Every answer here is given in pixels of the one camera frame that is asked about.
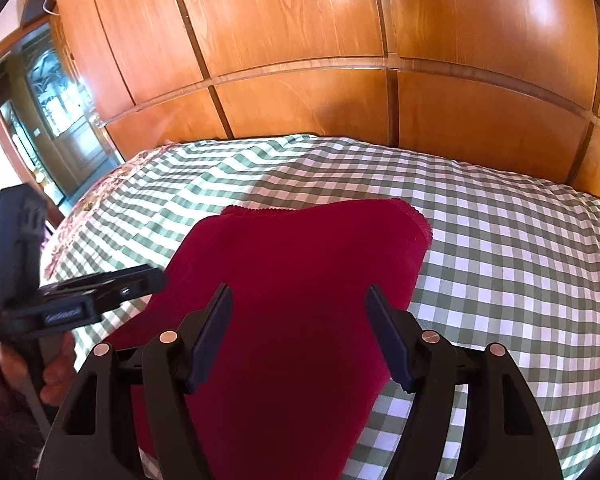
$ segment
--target black plastic bracket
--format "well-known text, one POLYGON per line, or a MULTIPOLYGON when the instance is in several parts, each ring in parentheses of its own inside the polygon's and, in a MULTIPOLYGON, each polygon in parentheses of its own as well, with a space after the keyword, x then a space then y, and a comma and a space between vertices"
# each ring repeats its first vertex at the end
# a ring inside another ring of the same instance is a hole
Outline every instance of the black plastic bracket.
POLYGON ((392 308, 377 286, 366 308, 392 378, 416 393, 384 480, 435 479, 456 384, 469 384, 469 395, 455 480, 562 480, 542 413, 503 345, 455 347, 392 308))
POLYGON ((205 310, 143 347, 96 345, 56 416, 37 479, 145 478, 130 396, 132 384, 144 384, 162 478, 213 480, 184 395, 208 378, 232 313, 231 290, 220 285, 205 310))
POLYGON ((58 409, 40 401, 43 371, 60 352, 62 332, 102 320, 125 300, 153 294, 166 276, 149 265, 40 286, 46 201, 29 185, 0 191, 0 341, 23 357, 30 384, 21 393, 46 438, 58 409))

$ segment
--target bed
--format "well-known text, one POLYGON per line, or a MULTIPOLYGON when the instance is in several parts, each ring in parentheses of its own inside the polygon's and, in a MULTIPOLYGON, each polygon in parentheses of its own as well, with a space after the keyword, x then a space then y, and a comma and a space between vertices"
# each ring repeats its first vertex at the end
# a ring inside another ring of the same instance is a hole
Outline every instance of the bed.
MULTIPOLYGON (((141 153, 80 201, 45 249, 45 279, 165 267, 196 222, 228 205, 371 197, 401 197, 432 226, 410 311, 453 344, 509 348, 564 477, 576 478, 600 449, 600 200, 568 186, 310 134, 171 144, 141 153)), ((124 304, 77 330, 78 365, 145 304, 124 304)), ((382 478, 411 398, 387 384, 343 480, 382 478)), ((465 406, 458 387, 439 478, 454 472, 465 406)))

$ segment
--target metal pin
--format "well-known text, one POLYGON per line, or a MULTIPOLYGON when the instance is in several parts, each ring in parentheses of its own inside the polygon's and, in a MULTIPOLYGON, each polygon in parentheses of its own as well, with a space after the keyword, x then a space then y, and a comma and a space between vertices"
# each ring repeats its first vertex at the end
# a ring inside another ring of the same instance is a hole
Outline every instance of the metal pin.
POLYGON ((109 345, 106 343, 100 343, 96 345, 96 348, 93 349, 93 353, 98 357, 103 356, 109 351, 109 345))
POLYGON ((494 343, 489 347, 489 352, 497 357, 502 357, 507 353, 507 349, 504 348, 500 343, 494 343))
POLYGON ((422 333, 422 340, 430 345, 435 345, 438 341, 440 341, 440 334, 438 332, 434 332, 433 330, 425 330, 422 333))
POLYGON ((173 330, 167 330, 167 332, 162 332, 160 334, 160 342, 161 343, 173 343, 178 338, 178 333, 173 330))

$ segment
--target red cloth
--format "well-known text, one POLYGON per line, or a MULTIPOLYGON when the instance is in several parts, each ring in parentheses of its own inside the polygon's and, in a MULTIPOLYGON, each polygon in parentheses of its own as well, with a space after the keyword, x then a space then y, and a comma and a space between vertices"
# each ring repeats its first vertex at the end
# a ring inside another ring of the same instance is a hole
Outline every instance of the red cloth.
MULTIPOLYGON (((230 207, 191 230, 167 289, 109 342, 144 344, 227 283, 234 317, 208 381, 187 397, 216 479, 334 480, 389 378, 365 292, 377 283, 406 309, 430 242, 427 221, 400 199, 230 207)), ((152 452, 141 388, 134 415, 152 452)))

